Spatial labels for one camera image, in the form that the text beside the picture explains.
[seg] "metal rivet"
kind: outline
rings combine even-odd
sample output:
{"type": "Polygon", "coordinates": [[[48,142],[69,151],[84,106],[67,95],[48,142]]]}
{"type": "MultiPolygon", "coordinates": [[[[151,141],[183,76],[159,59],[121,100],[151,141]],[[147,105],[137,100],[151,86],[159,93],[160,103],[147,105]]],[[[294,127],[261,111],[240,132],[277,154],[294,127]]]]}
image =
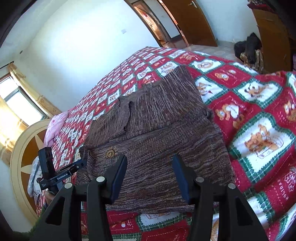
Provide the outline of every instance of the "metal rivet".
{"type": "Polygon", "coordinates": [[[198,183],[203,183],[204,182],[204,179],[202,177],[197,177],[195,179],[198,183]]]}
{"type": "Polygon", "coordinates": [[[230,189],[235,189],[235,188],[236,188],[236,185],[233,184],[233,183],[229,183],[229,184],[228,184],[228,187],[229,187],[230,189]]]}
{"type": "Polygon", "coordinates": [[[101,182],[105,181],[105,178],[104,178],[104,177],[97,177],[97,178],[96,178],[96,181],[97,181],[98,183],[101,183],[101,182]]]}
{"type": "Polygon", "coordinates": [[[69,188],[71,188],[72,186],[73,186],[72,183],[66,183],[64,187],[65,187],[66,189],[69,189],[69,188]]]}

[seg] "wooden headboard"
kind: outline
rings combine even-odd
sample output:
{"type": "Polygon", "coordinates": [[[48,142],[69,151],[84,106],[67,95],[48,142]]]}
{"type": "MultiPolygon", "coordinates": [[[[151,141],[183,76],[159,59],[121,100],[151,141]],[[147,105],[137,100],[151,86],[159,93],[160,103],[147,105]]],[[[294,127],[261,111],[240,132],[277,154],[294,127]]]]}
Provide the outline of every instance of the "wooden headboard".
{"type": "Polygon", "coordinates": [[[38,218],[34,198],[27,192],[33,160],[43,141],[50,120],[41,120],[29,126],[18,138],[10,160],[10,175],[15,198],[27,219],[34,224],[38,218]]]}

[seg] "pink cloth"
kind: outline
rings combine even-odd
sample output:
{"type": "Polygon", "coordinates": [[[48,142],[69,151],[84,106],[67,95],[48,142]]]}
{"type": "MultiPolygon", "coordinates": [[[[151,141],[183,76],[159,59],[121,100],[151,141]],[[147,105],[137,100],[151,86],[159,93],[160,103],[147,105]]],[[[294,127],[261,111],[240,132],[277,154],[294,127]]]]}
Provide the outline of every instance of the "pink cloth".
{"type": "Polygon", "coordinates": [[[44,147],[52,147],[55,142],[55,139],[58,133],[63,128],[65,121],[69,115],[69,111],[63,112],[61,114],[55,115],[46,130],[45,138],[44,138],[44,147]]]}

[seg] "hand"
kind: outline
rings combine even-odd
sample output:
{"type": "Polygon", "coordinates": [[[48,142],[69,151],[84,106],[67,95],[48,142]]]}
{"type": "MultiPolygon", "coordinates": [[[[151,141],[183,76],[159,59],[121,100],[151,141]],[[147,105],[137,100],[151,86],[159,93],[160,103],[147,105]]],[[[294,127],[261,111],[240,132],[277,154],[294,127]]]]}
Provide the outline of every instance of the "hand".
{"type": "Polygon", "coordinates": [[[49,205],[55,197],[55,195],[49,191],[46,191],[44,193],[44,196],[45,196],[45,201],[46,201],[47,205],[49,205]]]}

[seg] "window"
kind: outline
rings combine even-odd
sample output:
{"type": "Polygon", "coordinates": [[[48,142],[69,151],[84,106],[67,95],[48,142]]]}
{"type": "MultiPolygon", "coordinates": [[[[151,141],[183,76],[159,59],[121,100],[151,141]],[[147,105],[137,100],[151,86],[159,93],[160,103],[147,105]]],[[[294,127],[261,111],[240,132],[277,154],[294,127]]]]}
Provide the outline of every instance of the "window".
{"type": "Polygon", "coordinates": [[[8,74],[0,79],[0,96],[27,125],[46,119],[47,115],[30,99],[8,74]]]}

